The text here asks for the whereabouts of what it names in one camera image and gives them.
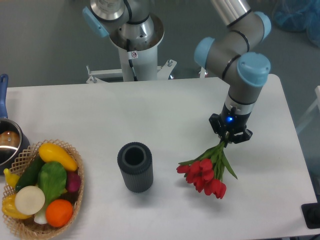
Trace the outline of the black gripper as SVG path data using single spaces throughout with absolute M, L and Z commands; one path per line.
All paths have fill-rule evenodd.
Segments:
M 253 132 L 247 129 L 250 115 L 251 113 L 237 114 L 224 105 L 220 115 L 213 113 L 210 116 L 209 123 L 221 142 L 225 140 L 226 132 L 229 131 L 228 143 L 239 144 L 249 141 L 253 135 Z

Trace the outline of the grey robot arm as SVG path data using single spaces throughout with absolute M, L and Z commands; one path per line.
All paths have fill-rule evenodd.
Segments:
M 247 121 L 271 69 L 267 57 L 252 51 L 269 35 L 271 21 L 245 0 L 214 0 L 212 5 L 228 33 L 222 40 L 202 39 L 194 60 L 229 85 L 221 113 L 212 114 L 209 122 L 221 142 L 238 144 L 252 136 Z M 158 78 L 164 27 L 148 0 L 92 0 L 82 15 L 93 32 L 118 48 L 124 81 Z

